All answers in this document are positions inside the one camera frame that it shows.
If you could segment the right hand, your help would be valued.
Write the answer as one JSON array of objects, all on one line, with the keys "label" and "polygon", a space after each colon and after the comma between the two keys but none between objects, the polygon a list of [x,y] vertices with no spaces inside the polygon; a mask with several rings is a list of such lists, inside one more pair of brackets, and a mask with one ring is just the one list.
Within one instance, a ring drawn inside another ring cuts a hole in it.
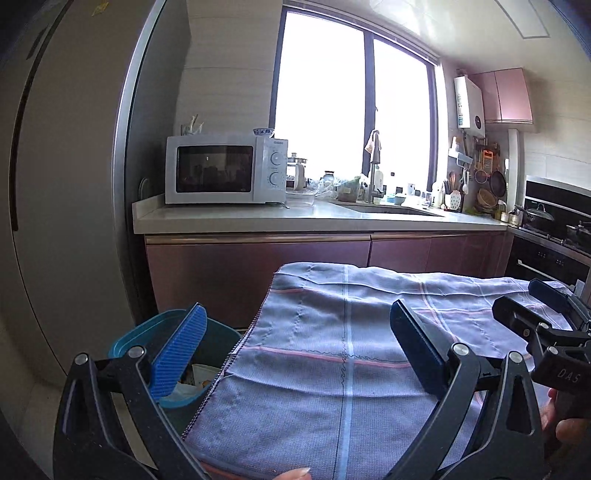
[{"label": "right hand", "polygon": [[551,426],[555,426],[556,438],[561,443],[569,445],[579,444],[585,437],[587,430],[590,428],[590,420],[567,418],[558,421],[558,412],[556,408],[557,396],[558,392],[555,389],[548,390],[548,403],[540,410],[542,429],[547,431]]}]

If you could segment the left hand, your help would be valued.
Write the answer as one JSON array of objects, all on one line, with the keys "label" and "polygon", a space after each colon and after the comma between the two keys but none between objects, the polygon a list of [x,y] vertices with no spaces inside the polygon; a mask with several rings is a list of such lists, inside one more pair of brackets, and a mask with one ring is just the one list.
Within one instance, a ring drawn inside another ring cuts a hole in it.
[{"label": "left hand", "polygon": [[273,480],[311,480],[311,468],[295,468],[277,475]]}]

